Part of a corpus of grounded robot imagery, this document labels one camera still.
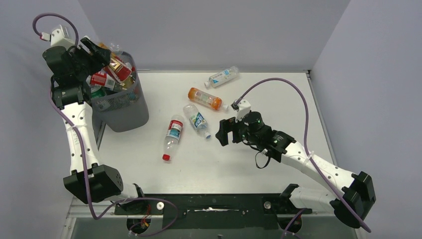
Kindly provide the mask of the brown tea bottle red base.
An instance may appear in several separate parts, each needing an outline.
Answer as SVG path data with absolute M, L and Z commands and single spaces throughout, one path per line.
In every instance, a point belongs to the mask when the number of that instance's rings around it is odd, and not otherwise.
M 100 42 L 99 47 L 111 51 L 110 63 L 103 68 L 103 70 L 119 83 L 125 81 L 132 73 L 132 68 L 128 67 L 110 48 Z

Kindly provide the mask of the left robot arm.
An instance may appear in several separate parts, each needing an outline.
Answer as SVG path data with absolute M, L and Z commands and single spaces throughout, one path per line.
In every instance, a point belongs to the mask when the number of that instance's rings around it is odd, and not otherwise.
M 87 36 L 80 45 L 52 46 L 42 54 L 53 75 L 50 102 L 61 116 L 70 149 L 70 174 L 64 187 L 85 204 L 102 201 L 127 203 L 142 196 L 137 184 L 124 183 L 119 171 L 100 162 L 94 134 L 91 89 L 87 77 L 110 63 L 111 51 Z

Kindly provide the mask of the clear bottle blue green label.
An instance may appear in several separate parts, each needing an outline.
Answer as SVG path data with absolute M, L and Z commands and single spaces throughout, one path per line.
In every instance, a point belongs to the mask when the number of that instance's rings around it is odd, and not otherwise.
M 183 112 L 198 136 L 201 136 L 205 139 L 211 138 L 208 121 L 204 118 L 204 116 L 200 113 L 195 105 L 188 104 L 184 106 Z

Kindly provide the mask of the clear bottle white blue label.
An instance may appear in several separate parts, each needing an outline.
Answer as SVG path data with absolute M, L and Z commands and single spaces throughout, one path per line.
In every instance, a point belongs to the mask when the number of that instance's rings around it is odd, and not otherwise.
M 224 69 L 212 76 L 210 76 L 205 82 L 204 86 L 208 89 L 210 87 L 216 88 L 222 84 L 225 84 L 233 79 L 238 78 L 240 71 L 236 66 L 232 66 L 228 69 Z

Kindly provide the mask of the orange tinted bottle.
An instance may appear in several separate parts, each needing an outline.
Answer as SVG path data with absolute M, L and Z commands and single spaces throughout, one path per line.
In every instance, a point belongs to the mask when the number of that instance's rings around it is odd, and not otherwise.
M 229 105 L 224 103 L 219 97 L 201 91 L 197 88 L 191 88 L 188 92 L 188 99 L 202 106 L 208 107 L 214 111 L 228 111 Z

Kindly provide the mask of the clear bottle red white label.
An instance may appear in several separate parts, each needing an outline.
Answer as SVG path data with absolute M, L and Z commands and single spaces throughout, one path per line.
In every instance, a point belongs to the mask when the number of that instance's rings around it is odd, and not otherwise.
M 122 85 L 110 75 L 103 72 L 95 73 L 87 78 L 87 83 L 91 86 L 100 86 L 113 92 L 121 92 Z

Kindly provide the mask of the clear unlabelled bottle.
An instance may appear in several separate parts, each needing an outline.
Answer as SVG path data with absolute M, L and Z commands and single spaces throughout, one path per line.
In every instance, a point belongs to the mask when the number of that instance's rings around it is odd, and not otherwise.
M 123 52 L 122 48 L 118 44 L 109 43 L 108 47 L 109 47 L 110 51 L 116 56 L 120 56 Z

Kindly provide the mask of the clear bottle red teal label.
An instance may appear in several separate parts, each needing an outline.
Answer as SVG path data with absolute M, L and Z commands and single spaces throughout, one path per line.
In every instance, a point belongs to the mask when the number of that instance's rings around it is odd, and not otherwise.
M 180 137 L 184 127 L 184 118 L 181 115 L 173 115 L 164 138 L 164 148 L 162 159 L 164 161 L 170 161 L 175 155 Z

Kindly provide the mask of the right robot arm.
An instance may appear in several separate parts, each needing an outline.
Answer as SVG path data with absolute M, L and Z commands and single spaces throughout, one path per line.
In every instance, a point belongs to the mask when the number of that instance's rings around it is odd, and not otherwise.
M 313 191 L 297 184 L 289 185 L 280 198 L 282 210 L 291 213 L 304 208 L 334 213 L 351 228 L 364 226 L 364 220 L 376 202 L 373 179 L 369 174 L 344 170 L 307 152 L 292 136 L 266 125 L 259 112 L 249 112 L 242 120 L 235 117 L 222 119 L 215 135 L 222 146 L 228 145 L 229 132 L 233 143 L 248 144 L 269 159 L 295 168 L 325 188 Z

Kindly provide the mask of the clear bottle green white label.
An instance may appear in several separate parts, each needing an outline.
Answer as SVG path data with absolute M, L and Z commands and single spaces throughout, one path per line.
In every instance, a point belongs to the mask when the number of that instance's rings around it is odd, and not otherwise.
M 91 88 L 91 98 L 92 99 L 97 99 L 97 98 L 101 98 L 106 96 L 105 91 L 103 90 L 102 87 L 98 86 L 98 87 L 92 87 Z

